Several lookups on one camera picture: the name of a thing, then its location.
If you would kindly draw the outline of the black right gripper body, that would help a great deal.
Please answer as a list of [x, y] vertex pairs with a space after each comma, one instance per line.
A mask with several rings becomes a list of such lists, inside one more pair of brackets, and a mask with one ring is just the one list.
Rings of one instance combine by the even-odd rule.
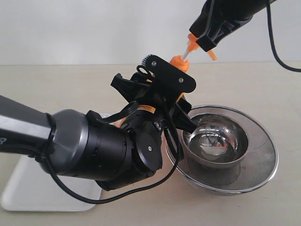
[[253, 0], [206, 0], [199, 19], [207, 22], [210, 14], [216, 11], [227, 21], [247, 22], [253, 16]]

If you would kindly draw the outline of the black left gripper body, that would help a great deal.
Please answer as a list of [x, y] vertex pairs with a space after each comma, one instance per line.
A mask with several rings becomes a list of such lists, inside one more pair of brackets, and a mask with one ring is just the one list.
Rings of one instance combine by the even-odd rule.
[[132, 116], [127, 117], [127, 130], [139, 128], [147, 123], [158, 122], [159, 126], [175, 127], [173, 114], [175, 103], [162, 96], [162, 91], [155, 87], [152, 75], [140, 73], [146, 76], [148, 88], [137, 95], [135, 101], [139, 107]]

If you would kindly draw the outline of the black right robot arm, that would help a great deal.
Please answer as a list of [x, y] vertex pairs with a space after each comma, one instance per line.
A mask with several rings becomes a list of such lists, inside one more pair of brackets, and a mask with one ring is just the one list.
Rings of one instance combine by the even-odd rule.
[[253, 16], [271, 4], [272, 0], [207, 0], [200, 15], [189, 31], [197, 39], [196, 43], [208, 52], [225, 37], [232, 34]]

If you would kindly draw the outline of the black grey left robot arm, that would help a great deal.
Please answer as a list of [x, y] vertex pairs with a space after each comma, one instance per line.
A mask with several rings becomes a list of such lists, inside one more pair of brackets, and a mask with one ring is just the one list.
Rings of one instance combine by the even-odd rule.
[[55, 114], [0, 98], [0, 150], [27, 155], [45, 172], [94, 180], [109, 191], [153, 176], [162, 168], [161, 135], [166, 127], [195, 129], [178, 101], [196, 88], [185, 73], [156, 78], [120, 74], [111, 85], [129, 103], [109, 118], [67, 109]]

